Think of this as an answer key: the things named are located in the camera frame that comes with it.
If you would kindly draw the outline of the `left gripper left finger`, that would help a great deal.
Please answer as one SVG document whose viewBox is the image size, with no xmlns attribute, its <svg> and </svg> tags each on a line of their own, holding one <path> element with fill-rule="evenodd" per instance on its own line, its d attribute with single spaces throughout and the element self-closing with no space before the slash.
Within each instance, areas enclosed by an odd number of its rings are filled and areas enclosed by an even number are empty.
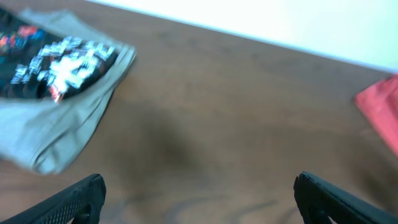
<svg viewBox="0 0 398 224">
<path fill-rule="evenodd" d="M 92 174 L 1 223 L 98 224 L 105 198 L 103 177 Z"/>
</svg>

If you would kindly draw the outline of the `black orange-patterned jersey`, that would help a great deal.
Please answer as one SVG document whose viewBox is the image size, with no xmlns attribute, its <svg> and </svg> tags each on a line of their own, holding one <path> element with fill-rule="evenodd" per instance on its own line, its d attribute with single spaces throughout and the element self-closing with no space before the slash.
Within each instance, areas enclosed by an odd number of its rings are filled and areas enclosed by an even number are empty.
<svg viewBox="0 0 398 224">
<path fill-rule="evenodd" d="M 57 36 L 1 9 L 3 98 L 70 98 L 103 77 L 117 56 L 114 47 Z"/>
</svg>

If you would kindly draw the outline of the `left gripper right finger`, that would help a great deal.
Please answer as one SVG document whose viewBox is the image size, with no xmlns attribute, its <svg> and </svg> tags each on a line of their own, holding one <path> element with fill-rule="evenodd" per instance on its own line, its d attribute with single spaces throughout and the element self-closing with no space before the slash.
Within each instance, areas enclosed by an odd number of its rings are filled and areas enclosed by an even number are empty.
<svg viewBox="0 0 398 224">
<path fill-rule="evenodd" d="M 397 224 L 393 214 L 309 172 L 296 177 L 294 198 L 304 224 Z"/>
</svg>

